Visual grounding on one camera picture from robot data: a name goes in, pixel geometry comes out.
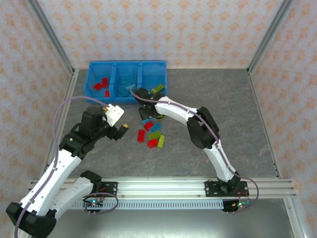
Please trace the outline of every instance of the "red lego brick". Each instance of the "red lego brick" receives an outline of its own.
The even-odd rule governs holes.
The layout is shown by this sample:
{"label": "red lego brick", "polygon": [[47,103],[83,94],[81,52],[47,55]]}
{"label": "red lego brick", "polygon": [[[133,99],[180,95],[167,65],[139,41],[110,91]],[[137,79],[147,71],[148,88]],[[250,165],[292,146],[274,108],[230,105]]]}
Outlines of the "red lego brick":
{"label": "red lego brick", "polygon": [[157,145],[158,145],[158,140],[156,140],[156,139],[153,139],[153,140],[149,140],[149,141],[148,141],[148,147],[149,147],[149,148],[156,147]]}
{"label": "red lego brick", "polygon": [[97,84],[94,86],[94,89],[96,89],[97,91],[99,91],[102,87],[103,87],[103,85],[102,85],[101,83],[97,83]]}
{"label": "red lego brick", "polygon": [[145,137],[145,130],[139,130],[138,134],[138,142],[143,143]]}
{"label": "red lego brick", "polygon": [[102,85],[103,85],[103,88],[107,88],[108,87],[108,78],[107,77],[103,78]]}
{"label": "red lego brick", "polygon": [[144,125],[144,128],[145,128],[145,130],[149,131],[152,126],[154,126],[153,123],[151,121],[149,121],[148,123],[146,123]]}

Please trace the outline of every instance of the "wall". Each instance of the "wall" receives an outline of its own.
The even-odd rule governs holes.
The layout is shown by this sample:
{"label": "wall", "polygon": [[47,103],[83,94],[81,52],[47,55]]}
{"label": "wall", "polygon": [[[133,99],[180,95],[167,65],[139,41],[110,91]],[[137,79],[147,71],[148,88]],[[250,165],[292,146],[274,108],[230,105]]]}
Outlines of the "wall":
{"label": "wall", "polygon": [[317,234],[317,5],[295,0],[252,75],[283,175]]}
{"label": "wall", "polygon": [[74,67],[167,60],[246,68],[282,0],[39,0]]}
{"label": "wall", "polygon": [[37,179],[69,74],[25,0],[0,1],[0,237],[4,213]]}

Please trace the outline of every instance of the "lego brick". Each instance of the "lego brick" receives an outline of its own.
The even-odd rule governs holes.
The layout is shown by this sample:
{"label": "lego brick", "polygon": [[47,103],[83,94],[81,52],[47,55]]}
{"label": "lego brick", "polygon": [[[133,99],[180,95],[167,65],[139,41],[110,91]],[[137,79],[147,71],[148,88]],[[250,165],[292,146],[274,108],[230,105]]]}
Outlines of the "lego brick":
{"label": "lego brick", "polygon": [[159,139],[159,137],[161,136],[162,134],[160,133],[160,131],[156,131],[154,133],[151,133],[149,134],[149,139],[150,140],[153,140],[153,139]]}
{"label": "lego brick", "polygon": [[145,130],[149,131],[150,128],[153,126],[153,123],[151,121],[145,123],[144,128]]}
{"label": "lego brick", "polygon": [[129,86],[126,86],[125,89],[129,91],[130,88],[135,88],[136,86],[137,86],[137,85],[135,85],[135,84],[131,84],[131,85],[129,85]]}
{"label": "lego brick", "polygon": [[164,141],[165,141],[165,136],[161,135],[161,136],[159,137],[159,140],[158,140],[158,147],[159,147],[159,148],[163,148]]}
{"label": "lego brick", "polygon": [[145,137],[145,130],[139,130],[138,134],[138,142],[143,143]]}
{"label": "lego brick", "polygon": [[137,76],[136,75],[133,75],[131,77],[131,83],[137,83]]}
{"label": "lego brick", "polygon": [[121,88],[118,88],[118,91],[122,94],[123,97],[126,97],[129,95],[129,91],[126,90],[125,88],[121,87]]}
{"label": "lego brick", "polygon": [[151,132],[156,132],[156,131],[160,130],[161,128],[162,128],[162,126],[159,123],[156,123],[154,126],[152,126],[150,128],[150,131]]}
{"label": "lego brick", "polygon": [[96,83],[96,85],[94,86],[94,89],[99,91],[102,87],[103,87],[103,85],[101,83]]}
{"label": "lego brick", "polygon": [[121,77],[121,78],[120,78],[120,82],[121,82],[121,84],[125,84],[125,83],[128,82],[128,80],[127,80],[126,77]]}
{"label": "lego brick", "polygon": [[104,78],[102,78],[102,80],[103,80],[103,82],[102,82],[103,88],[107,88],[108,87],[108,78],[104,77]]}
{"label": "lego brick", "polygon": [[162,91],[164,89],[164,85],[160,84],[159,86],[157,86],[156,88],[152,89],[152,93],[158,93],[160,91]]}
{"label": "lego brick", "polygon": [[150,147],[150,148],[156,147],[157,145],[158,145],[158,140],[156,140],[156,139],[148,141],[148,147]]}
{"label": "lego brick", "polygon": [[151,121],[151,119],[145,119],[142,121],[142,124],[145,125],[146,123],[148,123],[149,121]]}

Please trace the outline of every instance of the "purple cable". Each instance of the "purple cable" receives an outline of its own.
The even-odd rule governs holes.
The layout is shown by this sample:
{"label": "purple cable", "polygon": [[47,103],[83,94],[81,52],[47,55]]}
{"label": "purple cable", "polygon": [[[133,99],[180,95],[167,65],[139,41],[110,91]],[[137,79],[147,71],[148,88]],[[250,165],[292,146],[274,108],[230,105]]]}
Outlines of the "purple cable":
{"label": "purple cable", "polygon": [[183,107],[183,106],[181,106],[181,105],[179,105],[179,104],[177,104],[177,103],[174,103],[174,102],[169,102],[169,101],[157,101],[157,100],[150,100],[150,99],[141,98],[141,97],[139,97],[138,95],[136,95],[134,92],[132,92],[132,90],[135,90],[135,89],[136,89],[136,88],[130,88],[130,93],[133,95],[133,97],[135,97],[135,98],[137,98],[137,99],[140,99],[140,100],[142,100],[142,101],[144,101],[144,102],[150,102],[150,103],[163,103],[163,104],[174,105],[174,106],[177,106],[177,107],[183,109],[183,110],[186,111],[186,112],[190,112],[191,114],[195,115],[195,116],[207,127],[207,129],[210,131],[210,133],[212,134],[212,136],[215,138],[215,140],[216,140],[216,143],[215,143],[216,148],[217,148],[217,150],[219,151],[219,153],[220,153],[220,155],[221,155],[221,157],[222,157],[224,163],[226,164],[227,168],[229,169],[229,171],[230,171],[234,176],[236,176],[236,177],[238,177],[238,178],[240,178],[240,179],[246,179],[246,180],[251,181],[252,183],[254,183],[254,185],[255,185],[255,187],[256,187],[256,189],[257,189],[257,195],[256,195],[256,198],[255,198],[254,202],[253,202],[250,206],[248,206],[247,208],[245,208],[245,209],[243,209],[243,210],[241,210],[241,211],[236,211],[235,213],[244,212],[244,211],[246,211],[246,210],[248,210],[248,209],[250,209],[251,207],[254,206],[254,204],[257,202],[257,200],[258,200],[258,198],[259,198],[259,193],[260,193],[259,187],[258,187],[257,183],[256,183],[253,179],[251,179],[251,178],[242,177],[242,176],[240,176],[240,175],[237,175],[235,172],[233,172],[233,170],[229,167],[229,165],[228,165],[228,163],[227,163],[227,161],[226,161],[226,159],[225,159],[225,157],[224,157],[222,151],[221,151],[221,150],[219,149],[219,147],[218,147],[219,138],[217,138],[216,134],[213,132],[213,130],[211,129],[211,127],[207,124],[207,122],[206,122],[200,115],[198,115],[196,112],[193,112],[193,111],[191,111],[191,110],[189,110],[189,109],[187,109],[187,108],[185,108],[185,107]]}
{"label": "purple cable", "polygon": [[[57,142],[57,135],[56,135],[56,121],[57,121],[57,116],[59,111],[62,109],[62,107],[68,103],[69,101],[73,100],[73,99],[87,99],[87,100],[91,100],[94,101],[96,103],[99,103],[101,105],[103,105],[104,107],[108,107],[108,104],[105,104],[97,99],[94,98],[90,98],[90,97],[86,97],[86,96],[75,96],[75,97],[71,97],[69,99],[66,99],[64,102],[62,102],[56,113],[55,113],[55,117],[54,117],[54,121],[53,121],[53,139],[54,139],[54,144],[55,144],[55,161],[54,161],[54,168],[56,168],[57,163],[58,163],[58,142]],[[48,184],[48,182],[50,181],[51,177],[53,176],[53,173],[55,172],[55,170],[52,170],[49,174],[49,176],[47,177],[47,179],[44,181],[44,183],[42,184],[42,186],[39,188],[39,190],[36,191],[36,193],[34,193],[33,197],[31,197],[30,202],[28,202],[25,207],[23,208],[23,210],[20,213],[20,216],[16,222],[15,225],[15,229],[14,229],[14,238],[18,238],[18,231],[19,231],[19,226],[22,220],[22,217],[25,213],[25,211],[29,208],[29,206],[31,205],[31,203],[34,201],[34,199],[39,195],[39,193],[43,190],[43,188],[46,186],[46,184]]]}
{"label": "purple cable", "polygon": [[[112,207],[108,210],[102,211],[102,212],[94,213],[94,215],[101,215],[104,213],[112,212],[119,205],[119,200],[118,200],[117,196],[113,195],[111,193],[107,193],[107,192],[95,192],[95,193],[88,194],[84,197],[90,197],[90,196],[94,196],[94,195],[108,195],[108,196],[114,197],[117,200],[117,204],[114,207]],[[89,214],[89,211],[87,210],[87,206],[88,205],[85,206],[85,212]]]}

